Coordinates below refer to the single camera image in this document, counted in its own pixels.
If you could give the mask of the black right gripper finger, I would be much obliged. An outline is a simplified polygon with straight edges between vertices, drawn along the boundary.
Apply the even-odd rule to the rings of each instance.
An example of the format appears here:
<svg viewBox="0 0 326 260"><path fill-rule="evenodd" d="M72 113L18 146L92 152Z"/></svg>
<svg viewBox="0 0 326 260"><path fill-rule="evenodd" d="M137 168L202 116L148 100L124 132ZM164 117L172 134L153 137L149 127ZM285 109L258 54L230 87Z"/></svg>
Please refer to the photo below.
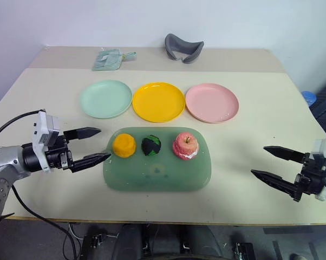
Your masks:
<svg viewBox="0 0 326 260"><path fill-rule="evenodd" d="M306 153L297 152L289 148L281 146L264 146L263 149L272 155L287 161L291 160L300 164L304 164L307 160Z"/></svg>
<svg viewBox="0 0 326 260"><path fill-rule="evenodd" d="M259 171L259 170L251 170L251 173L257 179L261 180L262 182L266 183L267 185L279 191L288 194L291 198L296 197L296 192L298 191L297 186L294 185L293 183L283 180L282 177L269 172Z"/></svg>

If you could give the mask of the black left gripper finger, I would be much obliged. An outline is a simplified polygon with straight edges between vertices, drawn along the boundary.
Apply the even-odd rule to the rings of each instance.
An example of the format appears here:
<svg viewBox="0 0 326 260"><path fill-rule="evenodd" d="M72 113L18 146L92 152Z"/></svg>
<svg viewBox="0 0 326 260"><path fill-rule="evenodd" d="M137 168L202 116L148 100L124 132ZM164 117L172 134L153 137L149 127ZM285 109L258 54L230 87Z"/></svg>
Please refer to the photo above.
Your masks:
<svg viewBox="0 0 326 260"><path fill-rule="evenodd" d="M81 139L90 138L100 132L101 132L101 130L99 128L84 127L84 128L77 128L77 129L73 129L73 130L64 131L64 137L68 141L71 141L74 139L81 140Z"/></svg>
<svg viewBox="0 0 326 260"><path fill-rule="evenodd" d="M83 157L80 160L73 161L70 170L74 172L86 170L88 168L94 167L104 161L106 161L111 156L109 152L96 153Z"/></svg>

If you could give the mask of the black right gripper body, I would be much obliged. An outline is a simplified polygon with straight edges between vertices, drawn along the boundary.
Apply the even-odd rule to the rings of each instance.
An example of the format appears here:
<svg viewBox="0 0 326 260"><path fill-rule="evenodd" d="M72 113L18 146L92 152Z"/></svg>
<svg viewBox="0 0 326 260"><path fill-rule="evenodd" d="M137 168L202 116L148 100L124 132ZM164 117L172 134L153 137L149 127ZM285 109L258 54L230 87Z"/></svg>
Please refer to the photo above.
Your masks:
<svg viewBox="0 0 326 260"><path fill-rule="evenodd" d="M326 200L326 158L322 155L314 157L307 154L301 172L296 176L294 185L298 191L294 201L299 202L302 194L313 194L317 200Z"/></svg>

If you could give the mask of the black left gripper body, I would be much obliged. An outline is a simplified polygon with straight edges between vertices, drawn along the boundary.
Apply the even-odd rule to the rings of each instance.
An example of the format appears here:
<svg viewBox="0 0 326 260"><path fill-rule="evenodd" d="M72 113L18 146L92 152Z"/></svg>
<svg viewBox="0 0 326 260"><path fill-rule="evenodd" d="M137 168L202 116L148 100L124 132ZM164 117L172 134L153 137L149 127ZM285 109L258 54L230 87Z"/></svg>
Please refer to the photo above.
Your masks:
<svg viewBox="0 0 326 260"><path fill-rule="evenodd" d="M74 130L64 131L63 135L59 135L54 144L49 146L45 156L50 168L74 170L73 157L68 148L69 141L73 139L75 139Z"/></svg>

